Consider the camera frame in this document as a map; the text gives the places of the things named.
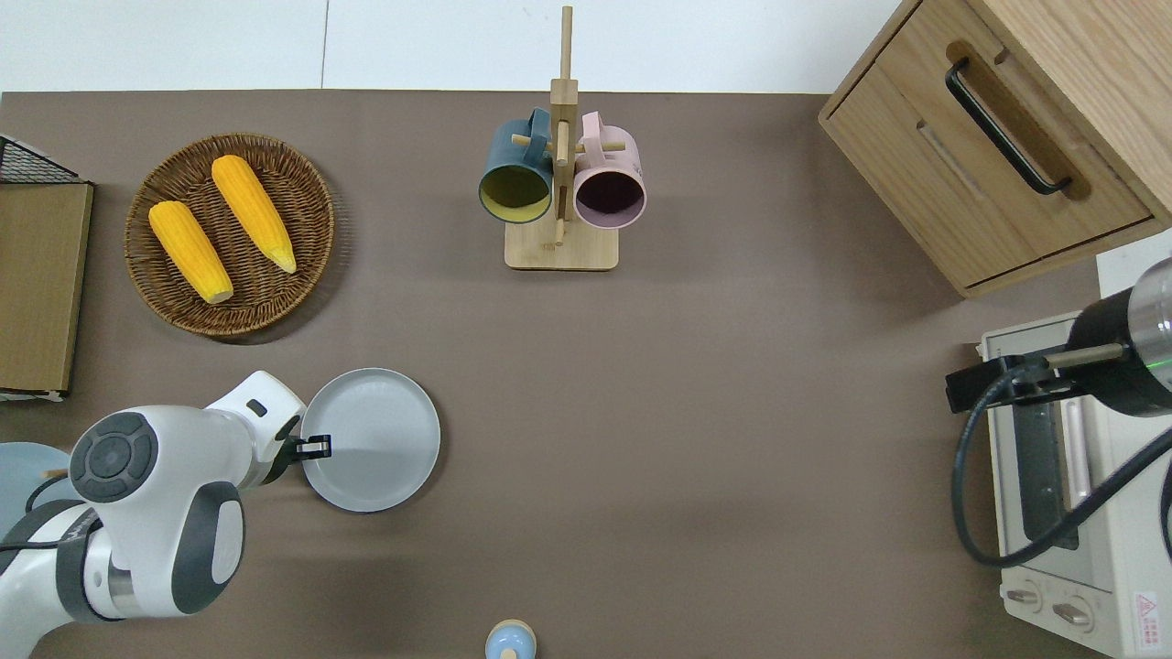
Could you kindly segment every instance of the wire basket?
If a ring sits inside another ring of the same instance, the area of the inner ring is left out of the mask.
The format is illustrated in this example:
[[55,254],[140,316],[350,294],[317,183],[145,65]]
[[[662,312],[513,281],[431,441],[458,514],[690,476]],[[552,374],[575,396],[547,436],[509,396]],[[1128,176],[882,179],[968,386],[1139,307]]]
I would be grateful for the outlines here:
[[76,172],[0,135],[0,183],[84,183]]

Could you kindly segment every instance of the oven window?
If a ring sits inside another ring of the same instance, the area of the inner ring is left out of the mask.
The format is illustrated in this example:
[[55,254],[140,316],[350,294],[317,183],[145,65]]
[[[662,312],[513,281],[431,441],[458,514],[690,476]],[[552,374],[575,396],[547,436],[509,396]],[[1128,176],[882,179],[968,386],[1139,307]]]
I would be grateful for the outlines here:
[[[1062,414],[1056,402],[1015,405],[1013,408],[1022,525],[1026,537],[1035,541],[1067,512]],[[1078,531],[1067,534],[1055,546],[1078,549]]]

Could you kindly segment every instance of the oven knob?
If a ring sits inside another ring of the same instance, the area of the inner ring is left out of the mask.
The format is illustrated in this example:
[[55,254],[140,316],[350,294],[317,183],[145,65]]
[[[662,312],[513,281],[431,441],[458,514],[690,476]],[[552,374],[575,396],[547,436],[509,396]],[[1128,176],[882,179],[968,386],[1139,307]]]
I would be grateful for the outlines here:
[[1028,590],[1007,590],[1006,599],[1021,602],[1022,604],[1037,604],[1037,593]]
[[1009,602],[1016,602],[1034,613],[1042,610],[1042,593],[1038,590],[1037,584],[1029,579],[1022,582],[1022,584],[1016,587],[1002,584],[1001,597]]
[[1081,597],[1071,597],[1068,603],[1055,604],[1052,610],[1056,616],[1077,627],[1078,631],[1089,632],[1095,629],[1095,617],[1091,613],[1090,604]]

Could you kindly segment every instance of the plate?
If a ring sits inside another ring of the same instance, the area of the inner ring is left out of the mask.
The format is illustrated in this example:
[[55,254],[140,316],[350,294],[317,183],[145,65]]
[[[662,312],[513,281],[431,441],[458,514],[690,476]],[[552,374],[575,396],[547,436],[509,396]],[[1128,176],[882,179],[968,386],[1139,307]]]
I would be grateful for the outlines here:
[[[252,244],[212,181],[212,161],[233,154],[252,165],[293,243],[298,270],[282,271]],[[179,274],[150,229],[158,202],[191,209],[232,280],[232,297],[210,305]],[[206,137],[155,168],[127,216],[130,279],[163,320],[205,337],[230,338],[268,327],[288,315],[318,285],[334,244],[334,203],[318,169],[273,137],[251,134]]]
[[301,436],[331,435],[333,455],[302,462],[326,501],[355,512],[397,505],[440,457],[440,416],[410,378],[386,368],[343,373],[313,396]]
[[[0,443],[0,538],[25,516],[25,502],[28,495],[46,480],[42,473],[50,469],[69,467],[69,454],[45,444],[33,442]],[[63,478],[49,485],[36,497],[36,505],[59,500],[75,498],[77,490]]]

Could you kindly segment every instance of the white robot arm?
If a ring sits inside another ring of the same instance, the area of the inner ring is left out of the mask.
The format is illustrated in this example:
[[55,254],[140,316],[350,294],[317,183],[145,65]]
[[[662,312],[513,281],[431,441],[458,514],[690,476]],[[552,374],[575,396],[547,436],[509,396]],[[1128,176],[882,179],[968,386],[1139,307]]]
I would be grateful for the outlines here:
[[69,463],[86,501],[39,507],[4,538],[28,548],[0,552],[0,659],[27,657],[68,621],[188,616],[211,604],[244,548],[239,490],[292,460],[329,455],[328,437],[289,436],[304,414],[293,392],[259,371],[204,409],[135,407],[89,428]]

